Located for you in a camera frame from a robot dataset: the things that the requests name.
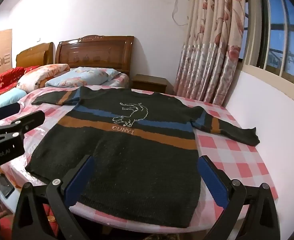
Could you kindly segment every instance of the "black clamp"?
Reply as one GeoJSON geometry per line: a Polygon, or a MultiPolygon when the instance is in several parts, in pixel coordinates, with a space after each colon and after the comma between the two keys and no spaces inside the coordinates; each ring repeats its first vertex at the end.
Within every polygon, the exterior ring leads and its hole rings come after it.
{"type": "Polygon", "coordinates": [[[268,184],[244,186],[230,180],[217,169],[208,156],[198,160],[198,172],[216,204],[224,210],[204,240],[225,240],[229,237],[243,205],[249,205],[237,240],[279,240],[280,230],[274,199],[268,184]]]}
{"type": "Polygon", "coordinates": [[[68,207],[76,204],[92,176],[94,165],[94,157],[86,155],[63,179],[36,187],[25,183],[16,208],[12,239],[56,239],[43,208],[43,204],[49,204],[65,239],[89,240],[68,207]]]}
{"type": "MultiPolygon", "coordinates": [[[[18,103],[0,108],[0,120],[18,113],[18,103]]],[[[42,111],[25,115],[9,125],[0,126],[0,165],[24,154],[24,134],[43,124],[45,114],[42,111]]]]}

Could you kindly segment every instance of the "blue stripe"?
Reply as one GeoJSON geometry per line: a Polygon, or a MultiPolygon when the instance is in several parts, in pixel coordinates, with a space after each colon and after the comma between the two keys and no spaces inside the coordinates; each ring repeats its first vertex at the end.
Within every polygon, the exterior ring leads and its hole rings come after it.
{"type": "Polygon", "coordinates": [[[76,93],[75,93],[73,99],[79,99],[79,96],[80,96],[80,88],[76,90],[76,93]]]}
{"type": "Polygon", "coordinates": [[[205,110],[203,110],[201,116],[196,120],[196,123],[198,125],[204,125],[205,124],[205,116],[206,116],[207,112],[205,110]]]}
{"type": "Polygon", "coordinates": [[[74,108],[74,110],[79,111],[79,112],[91,113],[91,114],[103,116],[103,117],[118,117],[118,116],[120,116],[120,115],[112,114],[110,112],[105,112],[105,111],[98,110],[98,109],[89,109],[84,106],[77,106],[74,108]]]}
{"type": "MultiPolygon", "coordinates": [[[[89,109],[84,106],[76,106],[74,110],[79,112],[91,113],[98,116],[103,117],[119,117],[121,115],[112,114],[111,112],[106,112],[98,109],[89,109]]],[[[178,122],[158,122],[158,121],[148,121],[148,120],[139,120],[137,123],[141,125],[153,126],[153,127],[160,127],[160,128],[169,128],[169,129],[176,129],[186,132],[193,132],[191,123],[178,123],[178,122]]]]}

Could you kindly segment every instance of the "light blue pillow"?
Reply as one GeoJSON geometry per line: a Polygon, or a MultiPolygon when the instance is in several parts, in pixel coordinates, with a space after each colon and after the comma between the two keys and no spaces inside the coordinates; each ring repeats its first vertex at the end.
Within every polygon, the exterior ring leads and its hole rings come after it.
{"type": "Polygon", "coordinates": [[[27,93],[24,90],[12,88],[11,90],[0,95],[0,107],[16,103],[26,95],[27,93]]]}
{"type": "Polygon", "coordinates": [[[116,77],[117,75],[120,74],[119,71],[117,71],[116,69],[113,69],[113,68],[78,67],[78,68],[76,68],[76,69],[86,69],[86,70],[89,70],[89,69],[100,69],[100,70],[102,70],[102,71],[105,71],[105,72],[108,74],[108,80],[107,80],[107,81],[111,81],[114,77],[116,77]]]}
{"type": "Polygon", "coordinates": [[[48,80],[46,87],[73,88],[87,85],[100,85],[108,80],[108,74],[97,68],[73,69],[61,76],[48,80]]]}

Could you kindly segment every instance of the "sweater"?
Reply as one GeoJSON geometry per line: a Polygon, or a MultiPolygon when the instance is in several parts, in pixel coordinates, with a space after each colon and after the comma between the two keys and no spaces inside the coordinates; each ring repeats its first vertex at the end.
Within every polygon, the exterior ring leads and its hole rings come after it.
{"type": "Polygon", "coordinates": [[[149,224],[189,226],[201,181],[193,128],[259,143],[255,129],[240,129],[159,93],[80,87],[41,95],[32,104],[42,103],[75,107],[45,135],[26,171],[49,183],[92,155],[95,173],[79,201],[149,224]]]}

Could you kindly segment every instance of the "window sill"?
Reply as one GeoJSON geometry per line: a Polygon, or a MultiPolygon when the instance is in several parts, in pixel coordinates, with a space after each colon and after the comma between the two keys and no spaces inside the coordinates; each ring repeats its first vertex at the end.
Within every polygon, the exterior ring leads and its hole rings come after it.
{"type": "Polygon", "coordinates": [[[289,82],[288,80],[279,77],[271,72],[268,72],[266,70],[263,70],[261,68],[251,66],[251,65],[245,65],[243,63],[237,64],[237,70],[238,71],[244,71],[263,82],[271,85],[272,87],[278,89],[282,93],[284,93],[286,96],[294,100],[294,84],[289,82]]]}

